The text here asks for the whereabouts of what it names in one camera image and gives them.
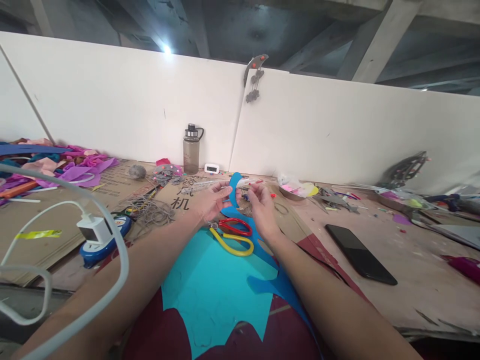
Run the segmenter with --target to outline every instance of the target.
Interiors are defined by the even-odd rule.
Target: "forearm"
[[[368,303],[281,232],[265,240],[340,359],[421,359]]]
[[[128,278],[113,301],[80,333],[60,348],[72,351],[79,339],[95,339],[95,350],[106,352],[115,339],[137,318],[167,277],[178,256],[200,228],[200,219],[187,212],[172,224],[156,228],[128,249]],[[52,315],[20,350],[25,355],[81,316],[117,281],[117,257],[82,286]]]

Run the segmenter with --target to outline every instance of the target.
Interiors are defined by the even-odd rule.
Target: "red scissors handle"
[[[242,224],[247,229],[247,231],[240,230],[236,227],[228,225],[227,223]],[[252,236],[252,228],[250,227],[250,225],[248,225],[245,221],[237,219],[237,218],[229,217],[229,218],[220,220],[220,221],[218,221],[218,226],[220,226],[224,229],[230,230],[231,232],[233,232],[235,234],[238,234],[238,235]]]

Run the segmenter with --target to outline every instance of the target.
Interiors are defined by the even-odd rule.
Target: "scissors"
[[[242,224],[243,226],[246,227],[246,231],[240,230],[240,229],[235,228],[233,226],[230,226],[227,223]],[[246,257],[246,256],[251,255],[254,252],[254,243],[249,238],[243,237],[243,236],[252,236],[252,228],[245,221],[237,219],[237,218],[229,217],[229,218],[226,218],[226,219],[223,219],[223,220],[219,220],[218,222],[209,222],[208,226],[210,228],[210,232],[213,234],[215,239],[217,239],[218,242],[220,243],[220,245],[226,251],[228,251],[230,254],[238,256],[238,257]],[[232,233],[243,235],[243,236],[224,233],[220,229],[220,227],[222,227],[222,228],[224,228],[228,231],[231,231]],[[231,248],[222,239],[222,237],[219,234],[219,231],[225,239],[233,239],[233,240],[237,240],[239,242],[248,243],[250,245],[250,247],[245,251],[239,251],[239,250],[235,250],[234,248]]]

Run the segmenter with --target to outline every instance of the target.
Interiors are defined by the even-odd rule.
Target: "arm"
[[[340,359],[421,359],[368,303],[319,266],[279,229],[264,186],[248,192],[257,229],[283,265],[321,335]]]
[[[187,243],[224,207],[232,206],[232,188],[222,181],[193,198],[190,210],[175,222],[154,229],[128,249],[130,270],[125,285],[113,301],[77,335],[63,344],[52,359],[103,359],[110,347],[149,303]],[[20,359],[80,317],[117,281],[117,257],[85,283],[65,305],[50,316],[13,356]]]

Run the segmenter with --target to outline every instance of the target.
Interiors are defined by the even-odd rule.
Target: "ceiling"
[[[0,0],[0,31],[241,64],[268,54],[267,68],[329,78],[368,55],[378,73],[361,81],[478,94],[480,1],[418,0],[403,29],[389,24],[394,6],[415,1]]]

